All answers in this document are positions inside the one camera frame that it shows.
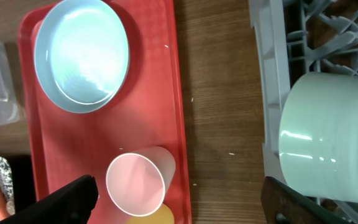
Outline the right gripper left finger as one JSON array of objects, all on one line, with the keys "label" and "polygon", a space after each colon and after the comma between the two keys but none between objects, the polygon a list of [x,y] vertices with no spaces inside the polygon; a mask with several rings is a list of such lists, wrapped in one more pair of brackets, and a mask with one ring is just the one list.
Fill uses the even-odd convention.
[{"label": "right gripper left finger", "polygon": [[95,178],[83,175],[0,224],[86,224],[97,200]]}]

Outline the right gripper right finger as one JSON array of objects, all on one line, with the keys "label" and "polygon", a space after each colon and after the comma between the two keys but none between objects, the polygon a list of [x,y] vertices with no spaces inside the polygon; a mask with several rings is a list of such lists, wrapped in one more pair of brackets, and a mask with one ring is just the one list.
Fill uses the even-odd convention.
[{"label": "right gripper right finger", "polygon": [[260,201],[268,224],[348,224],[271,176],[264,179]]}]

